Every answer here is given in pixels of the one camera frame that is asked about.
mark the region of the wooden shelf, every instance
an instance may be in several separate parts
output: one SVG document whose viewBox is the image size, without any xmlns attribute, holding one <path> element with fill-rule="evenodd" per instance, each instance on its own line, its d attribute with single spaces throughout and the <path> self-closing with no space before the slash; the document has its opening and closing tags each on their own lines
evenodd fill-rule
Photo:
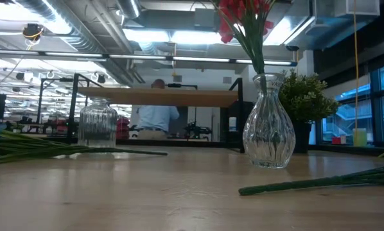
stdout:
<svg viewBox="0 0 384 231">
<path fill-rule="evenodd" d="M 78 87 L 78 92 L 90 98 L 108 98 L 112 104 L 128 105 L 229 107 L 238 99 L 238 92 L 229 90 Z"/>
</svg>

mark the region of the wooden table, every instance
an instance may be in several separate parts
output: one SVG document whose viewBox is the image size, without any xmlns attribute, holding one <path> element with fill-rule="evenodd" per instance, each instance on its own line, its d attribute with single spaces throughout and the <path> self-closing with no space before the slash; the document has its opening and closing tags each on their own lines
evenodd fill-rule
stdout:
<svg viewBox="0 0 384 231">
<path fill-rule="evenodd" d="M 133 149 L 170 155 L 0 165 L 0 231 L 384 230 L 384 186 L 238 195 L 243 186 L 352 173 L 384 159 L 312 152 L 273 170 L 225 149 Z"/>
<path fill-rule="evenodd" d="M 112 104 L 129 105 L 229 107 L 238 99 L 238 92 L 231 90 L 78 87 L 78 92 L 89 97 L 108 98 Z"/>
</svg>

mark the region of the man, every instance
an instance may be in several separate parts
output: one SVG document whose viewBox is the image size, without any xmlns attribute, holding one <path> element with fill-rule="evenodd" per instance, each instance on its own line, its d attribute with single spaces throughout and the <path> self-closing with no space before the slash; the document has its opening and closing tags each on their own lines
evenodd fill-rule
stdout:
<svg viewBox="0 0 384 231">
<path fill-rule="evenodd" d="M 165 89 L 163 80 L 155 80 L 152 88 Z M 138 139 L 163 140 L 167 138 L 169 121 L 178 119 L 179 113 L 174 106 L 141 106 L 139 114 Z"/>
</svg>

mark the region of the glass vase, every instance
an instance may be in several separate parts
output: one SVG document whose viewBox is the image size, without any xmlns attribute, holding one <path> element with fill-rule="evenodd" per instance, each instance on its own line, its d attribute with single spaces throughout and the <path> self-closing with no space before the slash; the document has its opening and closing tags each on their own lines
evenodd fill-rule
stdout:
<svg viewBox="0 0 384 231">
<path fill-rule="evenodd" d="M 92 148 L 115 148 L 118 113 L 108 101 L 92 98 L 92 104 L 81 109 L 78 145 Z"/>
<path fill-rule="evenodd" d="M 259 96 L 245 124 L 243 145 L 255 166 L 286 167 L 295 148 L 295 131 L 278 96 L 284 78 L 274 73 L 253 78 Z"/>
</svg>

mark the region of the red flower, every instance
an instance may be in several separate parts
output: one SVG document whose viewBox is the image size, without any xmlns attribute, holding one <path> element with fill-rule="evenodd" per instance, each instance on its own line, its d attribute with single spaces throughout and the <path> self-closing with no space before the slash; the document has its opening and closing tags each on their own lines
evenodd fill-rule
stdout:
<svg viewBox="0 0 384 231">
<path fill-rule="evenodd" d="M 247 11 L 253 11 L 255 14 L 262 14 L 269 12 L 270 5 L 265 2 L 265 0 L 221 0 L 219 3 L 221 23 L 219 34 L 221 40 L 224 43 L 228 43 L 233 39 L 233 31 L 227 24 L 226 20 L 223 17 L 228 18 L 229 22 L 232 24 L 240 24 L 240 21 L 245 16 Z M 263 30 L 263 35 L 268 33 L 268 29 L 272 29 L 274 24 L 272 22 L 266 21 L 265 28 Z"/>
</svg>

